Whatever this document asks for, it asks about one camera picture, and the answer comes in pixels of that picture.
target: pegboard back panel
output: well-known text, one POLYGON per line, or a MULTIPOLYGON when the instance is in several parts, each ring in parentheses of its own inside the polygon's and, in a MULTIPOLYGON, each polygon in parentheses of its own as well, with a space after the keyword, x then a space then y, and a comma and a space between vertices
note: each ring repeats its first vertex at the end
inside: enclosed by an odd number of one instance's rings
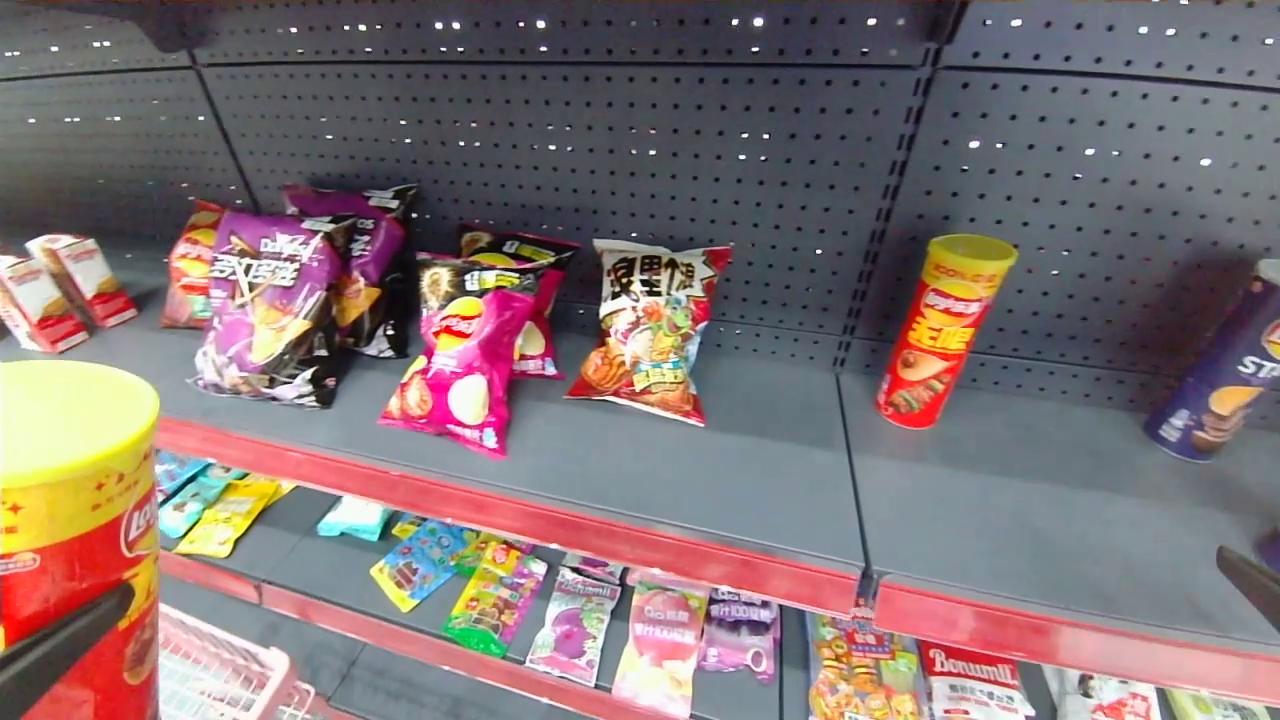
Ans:
POLYGON ((0 78, 189 65, 125 20, 0 1, 0 78))
POLYGON ((1179 373, 1252 263, 1280 251, 1275 105, 1240 90, 940 72, 856 337, 896 337, 928 238, 979 232, 1020 258, 977 351, 1179 373))
POLYGON ((1280 87, 1280 4, 970 3, 942 64, 1280 87))
MULTIPOLYGON (((916 73, 858 68, 210 68, 264 206, 288 182, 419 181, 421 247, 460 222, 733 245, 717 319, 838 336, 916 73)), ((561 290, 599 302, 584 249, 561 290)))
POLYGON ((168 251, 197 196, 247 206, 192 70, 0 82, 0 241, 168 251))
POLYGON ((246 1, 192 8, 201 63, 918 65, 947 3, 246 1))

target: red and white snack box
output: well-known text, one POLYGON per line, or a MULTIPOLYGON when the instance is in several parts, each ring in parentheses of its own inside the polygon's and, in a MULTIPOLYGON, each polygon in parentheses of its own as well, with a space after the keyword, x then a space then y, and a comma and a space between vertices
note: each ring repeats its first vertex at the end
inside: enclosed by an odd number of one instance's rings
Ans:
POLYGON ((138 315, 92 237, 46 234, 27 242, 27 250, 44 261, 63 293, 97 327, 111 328, 138 315))
POLYGON ((1012 660, 925 641, 919 647, 937 720, 1021 720, 1036 715, 1012 660))
POLYGON ((61 352, 88 340, 88 329, 45 266, 0 255, 0 318, 26 350, 61 352))

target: blue chip can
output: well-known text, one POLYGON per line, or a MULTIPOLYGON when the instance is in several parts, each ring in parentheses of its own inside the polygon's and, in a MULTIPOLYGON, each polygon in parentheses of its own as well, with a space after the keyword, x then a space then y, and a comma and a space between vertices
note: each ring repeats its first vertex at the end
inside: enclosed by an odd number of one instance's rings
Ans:
POLYGON ((1196 365, 1147 419, 1147 436, 1183 460, 1208 462, 1277 378, 1280 260, 1262 260, 1196 365))

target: chip can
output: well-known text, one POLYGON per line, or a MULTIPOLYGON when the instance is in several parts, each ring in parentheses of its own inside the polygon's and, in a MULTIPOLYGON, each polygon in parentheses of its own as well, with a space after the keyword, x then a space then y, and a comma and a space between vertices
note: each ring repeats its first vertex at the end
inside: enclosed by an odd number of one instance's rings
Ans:
POLYGON ((884 419, 911 429, 938 421, 978 327, 1016 260, 1018 250, 993 237, 943 234, 929 241, 906 324, 876 393, 884 419))
POLYGON ((1280 260, 1261 260, 1181 384, 1147 418, 1164 450, 1207 462, 1280 378, 1280 260))
POLYGON ((120 583, 134 591, 26 717, 156 717, 160 400, 123 370, 65 360, 0 364, 0 650, 120 583))

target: yellow lid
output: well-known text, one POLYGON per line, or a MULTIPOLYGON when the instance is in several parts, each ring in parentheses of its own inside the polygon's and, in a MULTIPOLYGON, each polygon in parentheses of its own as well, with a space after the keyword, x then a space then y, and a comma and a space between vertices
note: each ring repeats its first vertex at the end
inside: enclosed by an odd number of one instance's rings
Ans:
POLYGON ((929 241, 929 252, 938 252, 961 268, 1007 270, 1018 260, 1018 249, 984 234, 943 234, 929 241))
POLYGON ((0 363, 0 491, 84 474, 148 442, 160 396, 124 370, 72 360, 0 363))

